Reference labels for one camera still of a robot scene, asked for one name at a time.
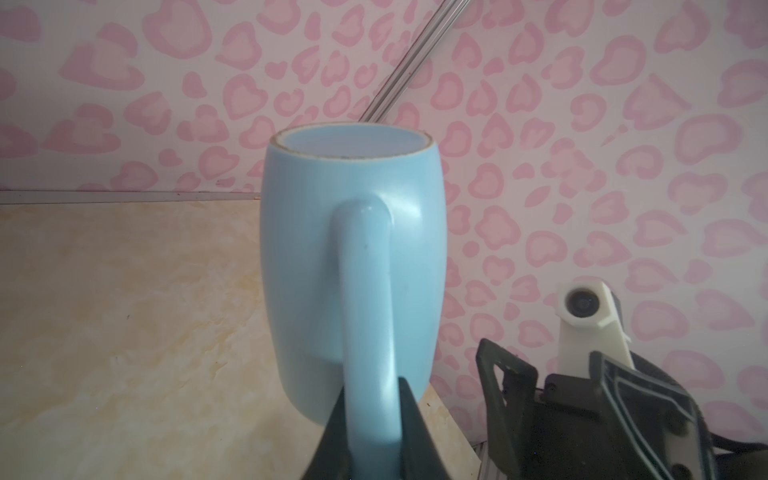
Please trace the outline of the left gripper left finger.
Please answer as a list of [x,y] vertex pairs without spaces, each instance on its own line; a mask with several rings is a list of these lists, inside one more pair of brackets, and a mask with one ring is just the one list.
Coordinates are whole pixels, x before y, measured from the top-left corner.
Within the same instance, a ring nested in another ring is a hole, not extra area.
[[348,445],[345,389],[342,388],[318,447],[302,480],[350,480],[352,455]]

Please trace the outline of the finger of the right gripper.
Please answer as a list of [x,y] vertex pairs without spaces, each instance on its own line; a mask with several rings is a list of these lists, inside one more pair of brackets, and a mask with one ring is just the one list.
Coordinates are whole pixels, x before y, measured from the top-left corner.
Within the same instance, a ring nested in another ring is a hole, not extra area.
[[715,455],[684,390],[593,351],[589,376],[628,479],[717,479]]
[[522,479],[538,371],[487,338],[479,343],[476,364],[486,403],[489,457],[507,478]]

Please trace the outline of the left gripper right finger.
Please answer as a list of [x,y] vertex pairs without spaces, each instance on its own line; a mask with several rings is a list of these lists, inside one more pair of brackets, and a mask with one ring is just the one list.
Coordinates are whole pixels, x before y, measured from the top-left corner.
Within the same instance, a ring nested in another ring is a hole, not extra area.
[[400,478],[404,480],[450,480],[427,429],[413,392],[404,377],[398,378],[401,410]]

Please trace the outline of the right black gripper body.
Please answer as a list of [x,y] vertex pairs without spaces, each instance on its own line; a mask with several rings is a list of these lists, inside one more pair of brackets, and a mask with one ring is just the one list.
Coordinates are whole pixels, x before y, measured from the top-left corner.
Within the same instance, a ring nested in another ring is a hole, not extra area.
[[522,479],[628,479],[602,422],[588,378],[547,377],[534,396]]

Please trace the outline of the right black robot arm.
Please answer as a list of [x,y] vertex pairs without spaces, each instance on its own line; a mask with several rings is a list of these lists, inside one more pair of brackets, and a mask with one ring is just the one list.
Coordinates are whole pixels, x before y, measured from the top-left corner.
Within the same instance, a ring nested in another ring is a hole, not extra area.
[[764,479],[767,446],[711,432],[659,367],[588,357],[586,377],[550,374],[489,339],[475,360],[488,456],[508,479]]

